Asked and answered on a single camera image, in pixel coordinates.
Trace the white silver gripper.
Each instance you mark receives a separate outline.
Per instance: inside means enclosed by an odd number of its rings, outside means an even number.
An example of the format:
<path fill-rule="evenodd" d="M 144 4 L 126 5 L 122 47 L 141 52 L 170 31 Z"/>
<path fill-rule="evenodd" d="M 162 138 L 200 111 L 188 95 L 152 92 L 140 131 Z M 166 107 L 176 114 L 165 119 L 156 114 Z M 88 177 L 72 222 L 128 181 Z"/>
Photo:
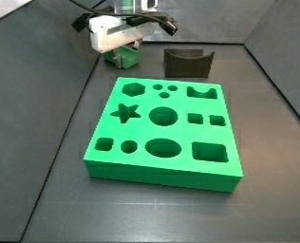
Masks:
<path fill-rule="evenodd" d="M 136 41 L 152 35 L 157 27 L 156 23 L 132 27 L 118 17 L 108 15 L 93 17 L 89 20 L 92 47 L 105 53 L 134 42 L 133 49 L 138 49 L 140 42 Z M 121 68 L 121 55 L 114 55 L 113 60 L 116 67 Z"/>

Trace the robot arm wrist link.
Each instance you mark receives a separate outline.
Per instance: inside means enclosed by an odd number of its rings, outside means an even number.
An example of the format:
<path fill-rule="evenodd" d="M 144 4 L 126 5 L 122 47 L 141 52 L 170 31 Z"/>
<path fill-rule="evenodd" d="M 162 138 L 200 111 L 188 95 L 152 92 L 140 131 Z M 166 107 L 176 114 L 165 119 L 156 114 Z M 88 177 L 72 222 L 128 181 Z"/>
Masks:
<path fill-rule="evenodd" d="M 116 14 L 141 14 L 154 9 L 160 0 L 110 0 Z"/>

